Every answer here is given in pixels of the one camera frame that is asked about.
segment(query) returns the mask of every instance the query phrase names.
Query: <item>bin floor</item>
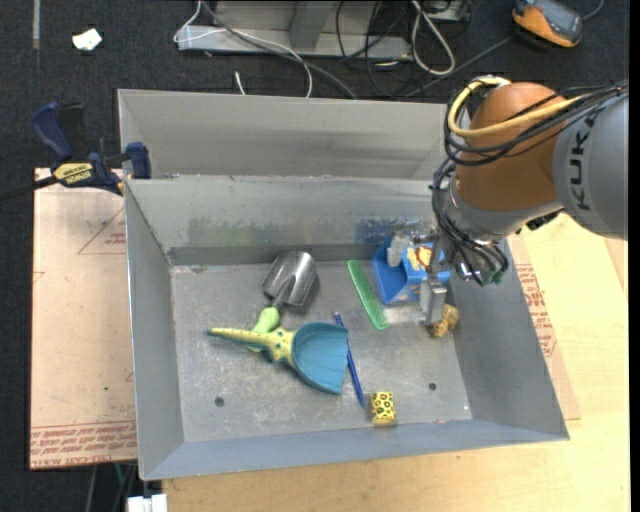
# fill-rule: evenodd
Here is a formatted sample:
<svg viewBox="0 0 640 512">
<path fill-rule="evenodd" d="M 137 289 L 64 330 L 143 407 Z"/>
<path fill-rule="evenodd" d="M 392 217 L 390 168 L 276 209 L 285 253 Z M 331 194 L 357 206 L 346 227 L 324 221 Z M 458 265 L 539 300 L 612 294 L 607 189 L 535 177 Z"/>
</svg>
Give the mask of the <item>bin floor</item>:
<svg viewBox="0 0 640 512">
<path fill-rule="evenodd" d="M 372 285 L 370 262 L 361 262 Z M 210 327 L 251 329 L 269 297 L 268 264 L 171 270 L 172 302 L 185 441 L 206 441 L 372 427 L 348 371 L 341 395 L 317 391 L 262 353 L 209 336 Z M 281 325 L 334 322 L 339 312 L 365 398 L 392 391 L 399 424 L 471 419 L 455 339 L 431 338 L 415 322 L 416 302 L 385 308 L 390 327 L 373 328 L 346 262 L 317 262 L 318 280 L 304 306 L 285 305 Z"/>
</svg>

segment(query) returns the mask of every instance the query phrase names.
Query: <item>wire bundle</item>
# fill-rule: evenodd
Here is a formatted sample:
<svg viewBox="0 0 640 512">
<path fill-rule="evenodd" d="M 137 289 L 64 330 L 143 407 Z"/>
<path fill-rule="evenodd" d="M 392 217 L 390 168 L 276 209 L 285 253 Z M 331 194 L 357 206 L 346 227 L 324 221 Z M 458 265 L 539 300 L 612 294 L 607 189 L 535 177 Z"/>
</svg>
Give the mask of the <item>wire bundle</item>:
<svg viewBox="0 0 640 512">
<path fill-rule="evenodd" d="M 585 116 L 590 115 L 607 100 L 629 93 L 629 80 L 623 80 L 605 86 L 572 87 L 550 94 L 543 100 L 527 107 L 501 123 L 475 130 L 460 127 L 459 122 L 464 112 L 465 104 L 476 89 L 480 87 L 497 87 L 509 83 L 509 80 L 503 78 L 481 77 L 475 79 L 462 91 L 455 94 L 447 109 L 444 122 L 445 151 L 449 160 L 456 164 L 472 167 L 484 165 L 499 158 L 513 158 L 522 155 L 542 144 L 544 141 L 555 137 L 561 131 L 579 122 Z M 551 100 L 556 98 L 564 99 L 559 103 L 548 105 Z M 536 122 L 517 137 L 501 144 L 478 146 L 477 144 L 467 142 L 467 139 L 497 133 L 507 128 L 517 126 L 524 121 L 531 120 Z M 537 141 L 535 144 L 531 144 L 516 153 L 511 152 L 516 145 L 531 140 L 533 137 L 554 127 L 558 129 L 552 131 L 543 140 Z M 458 155 L 462 151 L 467 154 L 473 154 L 475 157 L 473 159 L 461 160 Z"/>
<path fill-rule="evenodd" d="M 420 86 L 421 80 L 424 77 L 425 73 L 433 76 L 437 76 L 437 77 L 444 77 L 444 76 L 448 76 L 450 73 L 453 72 L 456 66 L 453 52 L 449 47 L 447 41 L 439 32 L 434 22 L 430 19 L 429 15 L 433 13 L 430 13 L 425 9 L 423 5 L 424 2 L 418 2 L 416 0 L 412 0 L 410 2 L 407 2 L 406 5 L 403 4 L 402 9 L 398 13 L 398 15 L 395 17 L 395 19 L 386 27 L 385 32 L 382 35 L 375 37 L 375 39 L 372 39 L 373 26 L 376 20 L 378 19 L 378 17 L 380 16 L 383 10 L 382 7 L 384 4 L 384 2 L 378 0 L 375 3 L 371 12 L 368 29 L 365 34 L 365 39 L 366 39 L 365 45 L 361 49 L 357 50 L 356 52 L 350 55 L 347 55 L 345 52 L 343 41 L 342 41 L 342 35 L 340 32 L 340 15 L 345 3 L 346 2 L 343 0 L 338 4 L 338 7 L 336 9 L 336 17 L 335 17 L 336 35 L 337 35 L 338 43 L 340 45 L 340 49 L 342 52 L 342 57 L 343 57 L 341 62 L 345 64 L 347 68 L 354 70 L 356 69 L 352 65 L 354 62 L 354 59 L 356 57 L 360 57 L 359 60 L 364 61 L 364 64 L 365 64 L 364 71 L 366 71 L 371 84 L 374 86 L 374 88 L 378 93 L 382 94 L 387 98 L 398 99 L 402 97 L 402 94 L 405 92 L 405 90 L 409 86 L 411 85 L 414 85 L 416 87 Z M 203 12 L 206 12 L 213 19 L 214 23 L 211 30 L 207 30 L 199 35 L 195 35 L 192 37 L 180 38 L 179 37 L 180 32 L 185 27 L 191 25 Z M 405 28 L 407 31 L 406 37 L 410 41 L 410 45 L 411 45 L 410 51 L 408 52 L 408 54 L 399 55 L 391 59 L 389 58 L 374 59 L 370 57 L 369 50 L 374 46 L 376 46 L 381 41 L 383 41 L 386 37 L 388 37 L 389 34 L 392 31 L 394 31 L 394 29 L 396 29 L 396 27 L 399 26 L 401 23 L 405 25 Z M 425 30 L 422 28 L 425 25 L 429 29 L 428 32 L 425 32 Z M 226 24 L 223 20 L 220 19 L 220 17 L 205 1 L 197 2 L 197 8 L 195 13 L 174 34 L 173 42 L 176 44 L 184 43 L 184 42 L 204 38 L 206 36 L 209 36 L 210 34 L 221 33 L 221 32 L 229 33 L 234 37 L 244 41 L 245 43 L 250 44 L 251 46 L 263 52 L 266 52 L 272 55 L 278 55 L 284 59 L 295 61 L 298 64 L 302 65 L 308 77 L 308 89 L 307 89 L 307 94 L 305 96 L 306 98 L 311 97 L 311 94 L 313 92 L 312 71 L 314 71 L 318 74 L 321 74 L 324 78 L 328 79 L 330 82 L 336 85 L 340 90 L 342 90 L 343 93 L 346 94 L 347 97 L 351 99 L 357 99 L 354 92 L 346 84 L 344 84 L 344 82 L 342 82 L 335 75 L 329 73 L 325 69 L 319 66 L 313 65 L 309 63 L 307 60 L 304 60 L 292 48 L 289 48 L 287 46 L 284 46 L 282 44 L 279 44 L 273 41 L 267 41 L 265 39 L 258 38 L 256 36 L 247 34 L 246 32 L 230 27 L 228 24 Z M 429 67 L 427 64 L 425 64 L 423 58 L 420 56 L 420 53 L 424 53 L 424 52 L 421 51 L 421 49 L 419 48 L 418 38 L 428 40 L 429 39 L 428 34 L 435 36 L 435 39 L 438 41 L 439 45 L 444 49 L 447 55 L 447 58 L 449 59 L 449 65 L 444 70 L 436 70 L 433 67 Z M 407 67 L 409 68 L 409 76 L 408 77 L 402 76 L 404 73 L 404 70 Z M 400 83 L 400 86 L 392 91 L 384 89 L 380 85 L 378 80 L 376 80 L 374 75 L 375 71 L 385 71 L 385 75 L 390 76 L 396 81 L 398 81 Z M 241 92 L 245 94 L 244 89 L 240 84 L 239 77 L 236 76 L 235 79 L 236 79 L 236 82 L 238 83 L 238 86 Z"/>
<path fill-rule="evenodd" d="M 450 241 L 453 251 L 449 253 L 449 263 L 452 263 L 459 255 L 473 280 L 480 286 L 489 283 L 498 283 L 509 268 L 509 259 L 498 247 L 497 242 L 480 243 L 473 240 L 467 233 L 459 229 L 453 220 L 447 215 L 442 199 L 448 193 L 448 187 L 444 186 L 445 180 L 451 178 L 455 170 L 455 164 L 445 160 L 434 174 L 431 206 L 440 233 Z M 474 256 L 484 263 L 483 271 L 473 263 Z"/>
</svg>

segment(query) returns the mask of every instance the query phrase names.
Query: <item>orange device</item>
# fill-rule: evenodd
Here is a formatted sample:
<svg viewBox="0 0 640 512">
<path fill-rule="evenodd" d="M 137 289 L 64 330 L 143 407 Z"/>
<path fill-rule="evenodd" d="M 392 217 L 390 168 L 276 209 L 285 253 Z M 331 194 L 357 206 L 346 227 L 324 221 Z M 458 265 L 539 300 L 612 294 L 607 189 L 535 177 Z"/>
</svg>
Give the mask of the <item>orange device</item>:
<svg viewBox="0 0 640 512">
<path fill-rule="evenodd" d="M 512 13 L 519 35 L 538 45 L 571 48 L 582 39 L 582 16 L 556 0 L 516 0 Z"/>
</svg>

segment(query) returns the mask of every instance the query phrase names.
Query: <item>electrical wire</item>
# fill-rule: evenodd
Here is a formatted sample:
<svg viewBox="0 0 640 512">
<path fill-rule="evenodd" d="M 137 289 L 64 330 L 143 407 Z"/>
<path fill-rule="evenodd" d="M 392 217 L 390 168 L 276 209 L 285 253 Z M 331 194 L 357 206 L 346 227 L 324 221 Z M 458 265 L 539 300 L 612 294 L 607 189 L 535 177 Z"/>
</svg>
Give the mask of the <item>electrical wire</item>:
<svg viewBox="0 0 640 512">
<path fill-rule="evenodd" d="M 381 36 L 378 36 L 378 38 L 372 41 L 371 43 L 365 43 L 365 45 L 359 50 L 347 55 L 344 49 L 343 41 L 342 41 L 342 31 L 340 30 L 340 14 L 342 12 L 342 8 L 344 7 L 345 3 L 346 3 L 345 0 L 342 0 L 338 4 L 338 8 L 336 9 L 336 16 L 335 16 L 336 38 L 338 39 L 338 45 L 340 46 L 340 53 L 342 54 L 343 62 L 349 61 L 357 57 L 358 55 L 362 55 L 366 50 L 370 50 L 371 48 L 376 46 L 378 43 L 382 42 L 391 33 L 391 31 L 395 28 L 398 21 L 400 20 L 400 16 L 396 16 L 395 20 L 389 24 L 389 27 L 387 28 L 384 34 L 382 34 Z"/>
<path fill-rule="evenodd" d="M 91 512 L 91 505 L 93 504 L 93 493 L 96 488 L 97 475 L 98 475 L 98 465 L 94 464 L 93 470 L 91 471 L 91 480 L 89 482 L 89 493 L 87 494 L 87 502 L 84 506 L 85 512 Z"/>
<path fill-rule="evenodd" d="M 386 89 L 384 89 L 380 83 L 376 80 L 375 76 L 374 76 L 374 72 L 380 70 L 380 64 L 387 64 L 387 62 L 381 61 L 381 62 L 376 62 L 374 64 L 374 69 L 372 69 L 372 65 L 371 65 L 371 61 L 372 59 L 369 57 L 369 49 L 368 49 L 368 41 L 369 38 L 371 36 L 371 31 L 373 29 L 373 23 L 375 21 L 375 18 L 377 16 L 377 12 L 378 9 L 380 8 L 382 2 L 378 1 L 376 2 L 373 10 L 371 11 L 371 16 L 369 18 L 369 25 L 367 28 L 367 32 L 366 32 L 366 36 L 365 36 L 365 54 L 364 54 L 364 63 L 365 63 L 365 71 L 369 77 L 369 81 L 371 82 L 371 84 L 373 85 L 373 87 L 376 89 L 376 91 L 379 94 L 382 94 L 383 96 L 390 98 L 392 100 L 397 100 L 398 96 L 404 92 L 404 90 L 411 86 L 412 84 L 416 83 L 417 80 L 414 79 L 415 73 L 416 71 L 419 69 L 417 68 L 417 66 L 413 65 L 413 61 L 412 60 L 405 60 L 404 58 L 400 57 L 397 60 L 397 64 L 407 64 L 410 65 L 409 70 L 410 70 L 410 75 L 408 78 L 405 77 L 400 77 L 398 76 L 396 73 L 389 73 L 389 76 L 391 76 L 392 78 L 394 78 L 397 82 L 400 82 L 400 86 L 398 88 L 396 88 L 393 91 L 388 91 Z"/>
<path fill-rule="evenodd" d="M 446 75 L 448 73 L 451 73 L 456 67 L 456 59 L 453 55 L 453 52 L 451 51 L 451 48 L 445 41 L 444 37 L 442 37 L 442 34 L 438 30 L 438 28 L 435 26 L 433 21 L 431 21 L 431 18 L 429 18 L 429 16 L 427 15 L 423 7 L 420 5 L 420 3 L 417 0 L 412 0 L 411 4 L 415 7 L 416 11 L 418 11 L 418 14 L 416 15 L 416 19 L 413 23 L 413 29 L 411 31 L 411 50 L 413 54 L 413 60 L 421 69 L 423 69 L 424 71 L 426 71 L 431 75 L 441 76 L 441 75 Z M 418 28 L 420 26 L 420 19 L 423 19 L 427 23 L 427 25 L 429 25 L 429 28 L 431 29 L 433 34 L 436 36 L 436 38 L 440 42 L 440 45 L 442 46 L 442 48 L 444 48 L 445 52 L 447 53 L 447 56 L 449 58 L 449 67 L 447 69 L 442 71 L 436 71 L 435 69 L 432 69 L 429 66 L 427 66 L 422 61 L 422 59 L 418 56 L 416 38 L 418 35 Z"/>
<path fill-rule="evenodd" d="M 596 6 L 596 8 L 591 11 L 589 14 L 585 14 L 582 17 L 582 21 L 586 21 L 590 18 L 593 18 L 596 14 L 598 14 L 600 12 L 600 10 L 604 7 L 604 0 L 600 0 L 600 2 L 598 3 L 598 5 Z"/>
<path fill-rule="evenodd" d="M 445 12 L 447 9 L 449 9 L 451 7 L 451 5 L 453 4 L 453 0 L 445 0 L 444 5 L 440 8 L 438 7 L 431 7 L 427 14 L 433 16 L 434 14 L 440 14 L 442 12 Z"/>
<path fill-rule="evenodd" d="M 585 14 L 582 17 L 583 21 L 589 20 L 591 18 L 593 18 L 594 16 L 596 16 L 604 7 L 605 4 L 605 0 L 600 0 L 598 5 L 588 14 Z M 437 85 L 439 82 L 441 82 L 442 80 L 444 80 L 445 78 L 450 78 L 451 76 L 455 75 L 456 73 L 459 73 L 460 71 L 462 71 L 463 69 L 467 68 L 468 66 L 470 66 L 471 64 L 473 64 L 474 62 L 477 62 L 478 60 L 482 59 L 483 57 L 489 55 L 490 53 L 493 53 L 494 51 L 496 51 L 497 49 L 501 48 L 502 46 L 504 46 L 505 44 L 507 44 L 509 41 L 511 41 L 512 39 L 514 39 L 513 35 L 510 35 L 509 37 L 506 37 L 500 41 L 498 41 L 497 43 L 491 45 L 489 48 L 487 48 L 486 50 L 483 50 L 482 52 L 480 52 L 478 55 L 476 55 L 475 57 L 469 59 L 468 61 L 466 61 L 463 64 L 458 65 L 458 67 L 456 69 L 454 69 L 453 71 L 451 71 L 448 74 L 439 76 L 437 78 L 434 78 L 433 80 L 431 80 L 429 83 L 424 84 L 424 85 L 420 85 L 417 89 L 403 95 L 403 99 L 407 99 L 407 98 L 411 98 L 413 96 L 417 96 L 418 94 L 422 94 L 424 93 L 427 89 Z"/>
<path fill-rule="evenodd" d="M 225 32 L 225 29 L 211 29 L 208 30 L 207 32 L 203 32 L 202 34 L 199 34 L 197 36 L 193 36 L 193 37 L 187 37 L 184 39 L 178 39 L 178 34 L 184 30 L 186 27 L 188 27 L 189 25 L 191 25 L 196 19 L 198 19 L 198 16 L 200 16 L 200 13 L 202 12 L 202 1 L 198 2 L 198 6 L 196 8 L 196 12 L 193 13 L 193 16 L 191 16 L 191 18 L 189 18 L 184 25 L 182 25 L 177 31 L 176 33 L 173 35 L 173 42 L 178 44 L 178 43 L 187 43 L 189 41 L 195 41 L 196 39 L 200 39 L 202 37 L 207 37 L 211 34 L 216 34 L 219 32 Z"/>
<path fill-rule="evenodd" d="M 137 465 L 130 465 L 124 472 L 124 480 L 120 483 L 120 488 L 118 490 L 118 494 L 116 499 L 113 502 L 113 506 L 111 508 L 112 512 L 118 512 L 122 509 L 122 499 L 127 499 L 129 494 L 131 494 L 131 489 L 133 488 L 133 483 L 136 480 L 136 471 Z"/>
<path fill-rule="evenodd" d="M 247 93 L 244 92 L 244 87 L 242 87 L 242 82 L 240 81 L 240 73 L 238 73 L 237 71 L 233 74 L 234 78 L 236 79 L 236 84 L 238 85 L 238 89 L 240 89 L 240 92 L 242 93 L 243 96 L 246 96 Z"/>
<path fill-rule="evenodd" d="M 273 55 L 277 55 L 278 57 L 281 57 L 283 59 L 290 60 L 290 61 L 293 61 L 293 62 L 297 62 L 299 64 L 303 64 L 306 68 L 309 68 L 310 70 L 314 70 L 314 71 L 320 73 L 325 78 L 327 78 L 334 85 L 336 85 L 338 88 L 340 88 L 349 98 L 354 99 L 354 100 L 358 99 L 358 97 L 355 95 L 355 93 L 344 82 L 342 82 L 339 78 L 337 78 L 333 74 L 329 73 L 325 69 L 322 69 L 321 67 L 316 66 L 315 64 L 311 64 L 310 62 L 303 61 L 302 58 L 292 57 L 290 55 L 287 55 L 286 53 L 281 53 L 281 52 L 275 51 L 272 48 L 269 48 L 268 46 L 263 44 L 259 38 L 256 38 L 256 37 L 253 37 L 253 36 L 247 37 L 247 34 L 244 34 L 244 33 L 240 32 L 240 31 L 238 31 L 238 30 L 236 30 L 234 28 L 231 28 L 229 25 L 227 25 L 225 22 L 223 22 L 220 19 L 220 17 L 206 4 L 206 2 L 202 2 L 202 6 L 204 7 L 205 11 L 207 11 L 207 13 L 209 13 L 213 17 L 214 21 L 218 25 L 220 25 L 222 28 L 226 29 L 230 34 L 236 36 L 238 39 L 241 39 L 244 42 L 254 46 L 255 48 L 258 48 L 258 49 L 260 49 L 262 51 L 265 51 L 267 53 L 270 53 L 270 54 L 273 54 Z"/>
<path fill-rule="evenodd" d="M 241 37 L 245 42 L 249 42 L 253 46 L 257 46 L 257 44 L 262 45 L 261 48 L 264 49 L 265 51 L 269 52 L 269 53 L 272 53 L 272 54 L 275 53 L 277 55 L 284 56 L 280 52 L 277 52 L 277 51 L 272 50 L 272 49 L 264 48 L 264 45 L 273 46 L 273 47 L 278 48 L 278 49 L 280 49 L 280 50 L 282 50 L 282 51 L 284 51 L 286 53 L 291 54 L 293 56 L 293 58 L 304 67 L 304 69 L 305 69 L 305 71 L 307 73 L 307 77 L 309 79 L 309 86 L 308 86 L 307 94 L 306 94 L 305 98 L 310 98 L 311 97 L 311 94 L 313 92 L 313 75 L 311 74 L 311 70 L 309 69 L 309 65 L 302 59 L 302 57 L 300 57 L 300 55 L 298 55 L 297 52 L 295 52 L 294 50 L 292 50 L 291 48 L 289 48 L 289 47 L 287 47 L 285 45 L 282 45 L 280 43 L 276 43 L 274 41 L 267 41 L 266 39 L 261 39 L 259 37 L 252 36 L 252 35 L 247 34 L 245 32 L 241 32 L 239 30 L 231 31 L 231 30 L 229 30 L 228 27 L 215 28 L 215 29 L 208 30 L 207 32 L 204 32 L 204 33 L 202 33 L 200 35 L 197 35 L 197 36 L 194 36 L 194 37 L 189 37 L 189 38 L 185 38 L 185 39 L 178 39 L 178 34 L 180 33 L 180 31 L 183 30 L 185 27 L 191 25 L 198 18 L 198 16 L 200 16 L 203 6 L 204 6 L 205 10 L 207 10 L 207 12 L 209 12 L 209 14 L 211 14 L 211 16 L 213 17 L 214 21 L 217 20 L 217 16 L 213 13 L 213 11 L 210 10 L 209 6 L 202 0 L 198 1 L 198 6 L 196 8 L 196 12 L 174 34 L 174 36 L 173 36 L 173 42 L 174 43 L 183 43 L 183 42 L 187 42 L 187 41 L 193 41 L 195 39 L 200 39 L 201 37 L 205 37 L 205 36 L 208 36 L 208 35 L 214 34 L 214 33 L 229 32 L 229 33 L 232 33 L 233 35 L 235 35 L 236 37 Z M 240 86 L 240 90 L 242 91 L 242 93 L 244 95 L 244 90 L 242 89 L 242 85 L 239 84 L 239 86 Z"/>
<path fill-rule="evenodd" d="M 554 126 L 559 126 L 561 123 L 564 123 L 565 121 L 568 121 L 569 124 L 565 125 L 564 127 L 560 128 L 558 131 L 556 131 L 555 133 L 552 133 L 551 135 L 548 135 L 547 138 L 549 137 L 553 137 L 555 135 L 557 135 L 560 131 L 568 128 L 568 126 L 570 126 L 571 124 L 577 122 L 580 118 L 585 117 L 587 115 L 589 115 L 591 112 L 593 112 L 595 109 L 599 108 L 599 106 L 615 97 L 615 96 L 621 96 L 621 95 L 625 95 L 628 94 L 629 92 L 629 81 L 628 79 L 625 79 L 621 82 L 617 82 L 617 83 L 613 83 L 613 84 L 607 84 L 606 86 L 600 86 L 600 87 L 590 87 L 590 88 L 570 88 L 570 89 L 566 89 L 565 91 L 560 91 L 560 93 L 558 94 L 552 94 L 550 96 L 548 96 L 547 98 L 545 98 L 545 100 L 543 101 L 547 101 L 550 100 L 558 95 L 560 96 L 570 96 L 571 94 L 579 94 L 579 99 L 576 100 L 571 108 L 567 108 L 561 111 L 558 111 L 552 115 L 550 115 L 548 118 L 546 119 L 542 119 L 540 121 L 538 121 L 536 124 L 530 126 L 529 128 L 527 128 L 526 130 L 524 130 L 522 133 L 520 133 L 518 136 L 513 137 L 512 139 L 500 143 L 500 144 L 495 144 L 492 146 L 478 146 L 476 145 L 471 145 L 468 143 L 463 143 L 460 142 L 458 140 L 456 140 L 451 131 L 449 130 L 449 125 L 448 122 L 445 121 L 444 123 L 444 138 L 445 138 L 445 151 L 447 153 L 447 156 L 449 157 L 450 160 L 452 160 L 453 162 L 457 163 L 457 164 L 463 164 L 463 165 L 467 165 L 467 166 L 478 166 L 478 165 L 483 165 L 485 163 L 489 163 L 491 161 L 495 161 L 498 158 L 502 158 L 502 157 L 506 157 L 507 154 L 509 154 L 509 156 L 511 156 L 511 154 L 509 153 L 516 145 L 523 143 L 525 141 L 531 140 L 533 137 L 536 137 L 537 135 L 540 135 L 543 132 L 547 132 L 548 130 L 550 130 L 551 128 L 553 128 Z M 521 150 L 519 154 L 522 154 L 525 151 L 529 151 L 530 149 L 532 149 L 533 147 L 535 147 L 538 144 L 535 145 L 531 145 L 529 147 L 527 147 L 524 150 Z M 461 160 L 460 158 L 458 158 L 458 153 L 460 151 L 464 151 L 466 153 L 469 154 L 475 154 L 475 155 L 480 155 L 483 158 L 481 159 L 472 159 L 472 160 Z"/>
<path fill-rule="evenodd" d="M 118 483 L 122 484 L 122 482 L 124 481 L 122 467 L 120 466 L 120 464 L 114 464 L 113 467 L 116 470 L 116 475 L 118 475 Z"/>
<path fill-rule="evenodd" d="M 525 121 L 543 119 L 550 116 L 551 114 L 567 110 L 572 104 L 583 98 L 583 96 L 569 98 L 567 100 L 554 103 L 553 105 L 532 110 L 516 117 L 511 117 L 507 121 L 502 121 L 500 123 L 492 124 L 483 128 L 465 129 L 456 124 L 456 117 L 458 115 L 459 109 L 462 107 L 462 105 L 464 105 L 465 101 L 469 98 L 469 96 L 471 96 L 475 89 L 479 87 L 500 87 L 510 83 L 511 82 L 509 80 L 499 77 L 482 77 L 470 82 L 453 100 L 453 104 L 449 108 L 449 113 L 447 116 L 447 125 L 449 127 L 449 130 L 451 130 L 456 135 L 465 138 L 479 137 L 482 135 L 493 135 L 508 128 L 513 128 L 514 126 L 517 126 L 518 124 L 521 124 Z"/>
</svg>

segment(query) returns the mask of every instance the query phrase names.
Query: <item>dark carpet floor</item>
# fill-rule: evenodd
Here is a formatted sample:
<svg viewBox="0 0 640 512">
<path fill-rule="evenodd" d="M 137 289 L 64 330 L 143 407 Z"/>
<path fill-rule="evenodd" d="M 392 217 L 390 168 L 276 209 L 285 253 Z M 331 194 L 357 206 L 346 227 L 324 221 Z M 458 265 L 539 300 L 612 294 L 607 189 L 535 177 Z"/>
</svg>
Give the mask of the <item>dark carpet floor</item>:
<svg viewBox="0 0 640 512">
<path fill-rule="evenodd" d="M 34 3 L 41 4 L 39 50 L 33 44 Z M 599 0 L 563 3 L 587 14 Z M 406 6 L 396 4 L 389 12 Z M 460 63 L 446 79 L 414 73 L 414 81 L 403 84 L 397 78 L 411 76 L 405 66 L 401 77 L 374 70 L 373 82 L 361 61 L 349 66 L 339 59 L 309 61 L 339 77 L 358 97 L 380 101 L 406 101 L 394 96 L 409 94 L 412 101 L 444 103 L 466 81 L 486 73 L 554 89 L 629 76 L 630 0 L 607 0 L 586 20 L 584 39 L 572 49 L 540 50 L 511 37 L 511 5 L 512 0 L 476 1 L 468 24 L 443 27 Z M 34 167 L 52 163 L 52 153 L 29 123 L 31 114 L 52 100 L 82 102 L 87 141 L 102 139 L 105 152 L 114 154 L 118 88 L 237 93 L 233 73 L 238 71 L 249 94 L 304 95 L 302 68 L 277 56 L 180 53 L 172 36 L 194 10 L 192 1 L 0 0 L 0 192 L 28 185 Z M 103 43 L 85 54 L 72 46 L 71 37 L 89 26 L 102 33 Z M 314 96 L 344 97 L 320 75 L 315 82 Z M 27 464 L 32 238 L 31 195 L 0 203 L 0 510 L 84 510 L 94 468 L 31 472 Z M 111 510 L 118 475 L 106 465 L 95 477 L 92 510 Z M 132 485 L 130 492 L 140 492 L 139 482 Z"/>
</svg>

